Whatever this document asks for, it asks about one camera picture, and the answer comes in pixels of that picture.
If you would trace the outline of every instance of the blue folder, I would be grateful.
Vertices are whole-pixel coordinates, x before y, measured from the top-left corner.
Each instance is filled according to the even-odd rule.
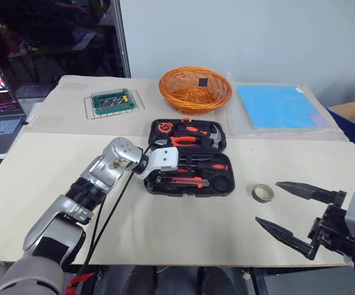
[[[326,122],[296,86],[238,86],[255,128],[318,128]]]

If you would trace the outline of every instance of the tool box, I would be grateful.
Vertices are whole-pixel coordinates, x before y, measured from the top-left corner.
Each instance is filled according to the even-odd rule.
[[[226,138],[217,122],[158,119],[151,124],[148,144],[152,150],[175,146],[178,169],[156,170],[144,180],[150,194],[181,197],[226,196],[234,190],[232,164],[222,154]]]

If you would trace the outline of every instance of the roll of tape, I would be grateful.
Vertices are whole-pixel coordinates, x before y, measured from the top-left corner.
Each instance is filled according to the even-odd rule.
[[[260,203],[267,203],[274,198],[274,192],[269,186],[261,183],[253,187],[252,197]]]

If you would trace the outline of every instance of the pliers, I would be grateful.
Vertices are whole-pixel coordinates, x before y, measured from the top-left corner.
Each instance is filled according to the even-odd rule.
[[[173,146],[197,146],[196,137],[193,136],[181,136],[181,137],[170,137]],[[156,140],[154,143],[159,146],[164,146],[167,144],[168,140]]]

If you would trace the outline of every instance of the silver robotic arm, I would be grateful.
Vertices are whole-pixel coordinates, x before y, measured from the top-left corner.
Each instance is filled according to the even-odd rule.
[[[140,179],[152,171],[177,169],[175,147],[143,154],[126,138],[115,138],[39,218],[25,237],[23,257],[10,267],[0,283],[0,295],[62,294],[62,265],[74,261],[84,243],[93,210],[127,170]]]

